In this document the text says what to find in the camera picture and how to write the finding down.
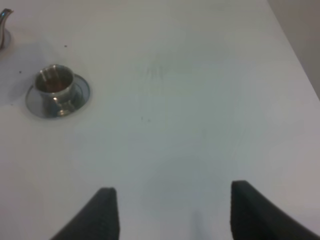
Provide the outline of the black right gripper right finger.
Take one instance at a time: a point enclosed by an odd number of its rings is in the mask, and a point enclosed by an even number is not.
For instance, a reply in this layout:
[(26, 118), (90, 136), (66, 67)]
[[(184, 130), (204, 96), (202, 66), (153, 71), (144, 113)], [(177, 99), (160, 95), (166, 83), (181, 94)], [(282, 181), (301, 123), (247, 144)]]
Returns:
[(318, 240), (249, 182), (231, 183), (230, 228), (234, 240)]

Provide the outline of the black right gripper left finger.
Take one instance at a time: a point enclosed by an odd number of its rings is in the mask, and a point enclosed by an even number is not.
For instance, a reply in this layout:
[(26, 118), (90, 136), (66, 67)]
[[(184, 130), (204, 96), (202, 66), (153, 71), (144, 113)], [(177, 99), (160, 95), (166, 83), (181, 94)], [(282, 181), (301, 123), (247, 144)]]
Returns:
[(106, 187), (99, 189), (53, 239), (118, 240), (120, 230), (117, 191), (113, 187)]

